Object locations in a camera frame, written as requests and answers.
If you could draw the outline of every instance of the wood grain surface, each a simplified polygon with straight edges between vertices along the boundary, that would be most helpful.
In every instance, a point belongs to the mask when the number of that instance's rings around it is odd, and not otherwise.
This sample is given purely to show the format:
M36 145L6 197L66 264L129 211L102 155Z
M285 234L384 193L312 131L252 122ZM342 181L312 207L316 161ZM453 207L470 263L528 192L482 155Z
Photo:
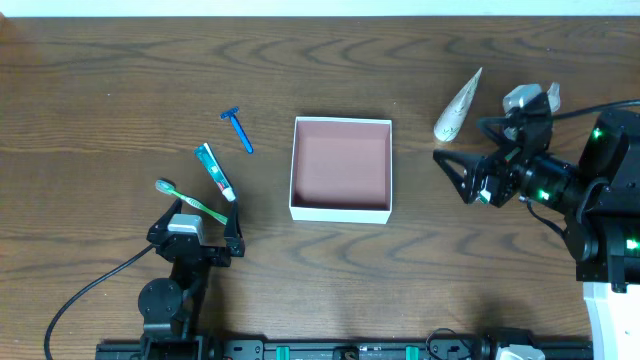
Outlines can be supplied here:
M561 239L516 200L464 205L431 159L432 130L481 66L450 149L492 151L473 119L500 115L520 84L559 82L561 111L639 97L640 19L7 19L0 34L0 358L42 358L60 306L146 246L173 201L157 178L229 209L192 153L205 141L237 190L247 253L213 271L203 330L590 334ZM253 155L218 118L236 105ZM387 225L291 220L296 115L393 120ZM576 161L593 121L558 123L552 151ZM138 338L138 292L169 270L149 254L81 298L53 334L54 357Z

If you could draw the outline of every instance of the toothpaste tube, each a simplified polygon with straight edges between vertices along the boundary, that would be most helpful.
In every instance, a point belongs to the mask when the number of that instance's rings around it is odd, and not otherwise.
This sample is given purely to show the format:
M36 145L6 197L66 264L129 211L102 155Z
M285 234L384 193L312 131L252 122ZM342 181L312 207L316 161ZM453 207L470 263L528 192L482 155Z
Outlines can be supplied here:
M202 162L202 165L207 169L209 175L213 178L213 181L216 182L220 191L222 191L222 195L224 195L229 202L235 201L236 194L233 192L233 188L231 187L229 180L224 176L222 168L218 165L216 157L213 156L213 152L211 151L209 144L204 143L198 146L193 153L196 154L198 159L200 159L200 162Z

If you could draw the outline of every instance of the green light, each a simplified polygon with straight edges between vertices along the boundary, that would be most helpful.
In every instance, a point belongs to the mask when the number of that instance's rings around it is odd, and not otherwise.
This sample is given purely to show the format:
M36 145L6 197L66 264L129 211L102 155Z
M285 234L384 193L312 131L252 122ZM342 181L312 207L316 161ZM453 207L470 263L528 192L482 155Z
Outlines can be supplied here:
M597 140L600 136L602 136L602 130L600 128L593 129L593 138Z
M540 190L538 191L538 197L542 200L549 200L549 193L544 190Z
M637 248L640 248L640 244L637 241L631 239L627 240L627 249L635 250Z

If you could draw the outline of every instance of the white box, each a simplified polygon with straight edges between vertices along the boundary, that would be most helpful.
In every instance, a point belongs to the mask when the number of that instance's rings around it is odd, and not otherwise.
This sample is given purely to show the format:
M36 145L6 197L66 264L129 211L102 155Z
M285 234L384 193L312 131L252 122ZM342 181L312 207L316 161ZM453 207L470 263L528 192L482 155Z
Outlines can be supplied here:
M391 120L297 117L293 220L386 224L393 202Z

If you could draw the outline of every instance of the green tape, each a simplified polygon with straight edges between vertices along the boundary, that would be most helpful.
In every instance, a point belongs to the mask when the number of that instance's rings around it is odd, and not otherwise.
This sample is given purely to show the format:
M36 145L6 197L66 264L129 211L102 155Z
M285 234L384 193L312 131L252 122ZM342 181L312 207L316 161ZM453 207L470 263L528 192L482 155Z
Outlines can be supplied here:
M276 360L289 360L288 346L278 346L276 348Z
M420 349L416 346L407 346L406 360L420 360Z

